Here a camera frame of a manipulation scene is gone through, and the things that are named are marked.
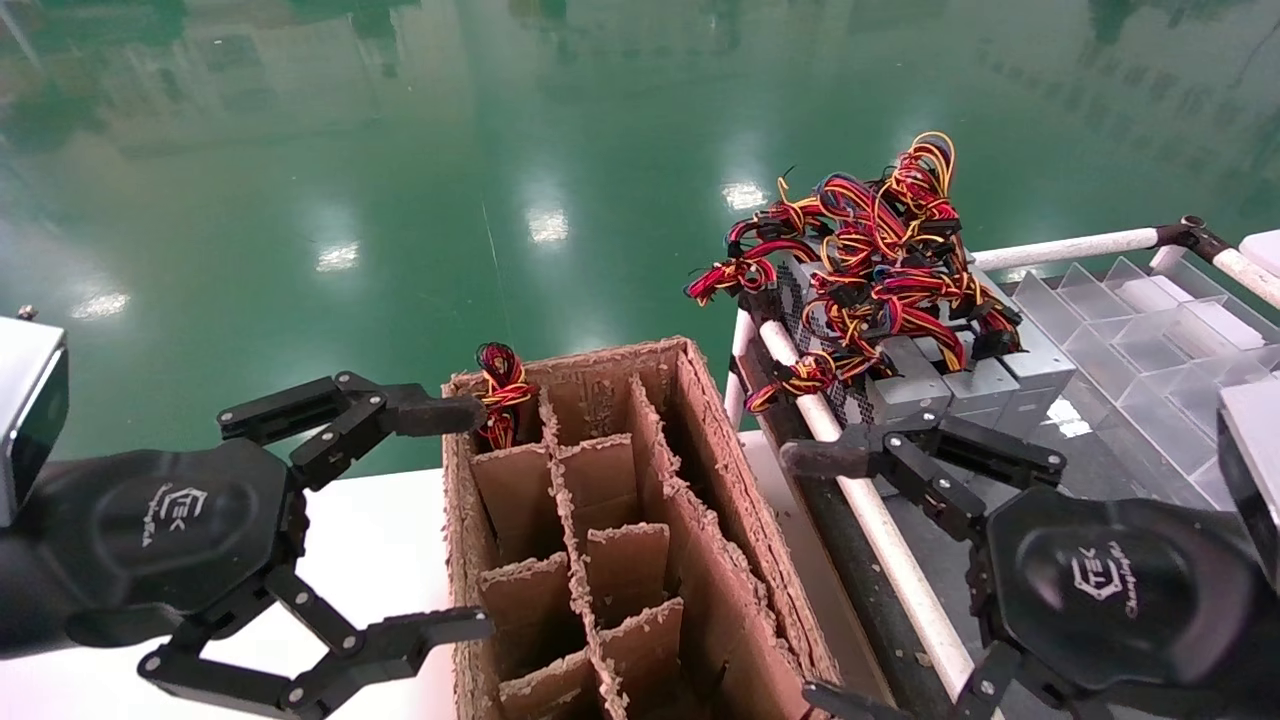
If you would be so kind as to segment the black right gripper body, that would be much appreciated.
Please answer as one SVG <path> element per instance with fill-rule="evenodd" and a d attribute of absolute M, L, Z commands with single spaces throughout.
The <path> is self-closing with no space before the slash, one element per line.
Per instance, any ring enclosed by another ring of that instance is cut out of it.
<path fill-rule="evenodd" d="M 1030 489 L 986 521 L 993 637 L 1069 682 L 1231 682 L 1266 655 L 1266 577 L 1239 519 Z"/>

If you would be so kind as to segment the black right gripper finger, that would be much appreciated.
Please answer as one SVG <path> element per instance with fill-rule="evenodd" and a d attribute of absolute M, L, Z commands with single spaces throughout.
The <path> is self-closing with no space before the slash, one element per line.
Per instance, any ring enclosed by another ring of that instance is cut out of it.
<path fill-rule="evenodd" d="M 948 468 L 1014 489 L 1059 487 L 1066 459 L 960 416 L 918 413 L 891 424 L 847 427 L 837 439 L 797 439 L 780 451 L 795 478 L 882 478 L 955 541 L 978 541 L 986 505 Z"/>
<path fill-rule="evenodd" d="M 1032 689 L 1048 687 L 1060 706 L 1080 703 L 1101 687 L 1098 656 L 1076 643 L 997 641 L 948 708 L 947 719 L 993 719 L 1014 682 Z M 835 719 L 909 719 L 911 715 L 824 682 L 805 682 L 803 698 L 812 710 Z"/>

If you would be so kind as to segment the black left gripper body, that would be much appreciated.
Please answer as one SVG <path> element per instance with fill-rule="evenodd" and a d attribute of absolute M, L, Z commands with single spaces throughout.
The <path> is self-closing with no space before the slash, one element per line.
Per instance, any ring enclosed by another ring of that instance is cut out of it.
<path fill-rule="evenodd" d="M 46 466 L 28 500 L 28 647 L 119 648 L 209 623 L 300 556 L 305 495 L 247 439 Z"/>

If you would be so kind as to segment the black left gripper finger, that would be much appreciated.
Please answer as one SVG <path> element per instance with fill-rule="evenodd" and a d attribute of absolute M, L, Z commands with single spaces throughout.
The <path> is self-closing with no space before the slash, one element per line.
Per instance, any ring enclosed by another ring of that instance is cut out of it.
<path fill-rule="evenodd" d="M 202 657 L 219 632 L 273 603 L 326 646 L 311 669 L 289 678 Z M 436 647 L 483 641 L 493 632 L 493 620 L 477 606 L 385 618 L 358 629 L 284 566 L 250 578 L 214 609 L 187 618 L 140 662 L 138 674 L 180 700 L 264 717 L 328 719 L 369 685 L 417 676 Z"/>
<path fill-rule="evenodd" d="M 310 432 L 289 456 L 296 483 L 320 491 L 390 436 L 435 437 L 476 430 L 486 419 L 470 395 L 436 398 L 421 384 L 384 386 L 340 372 L 223 410 L 223 439 L 269 446 Z"/>

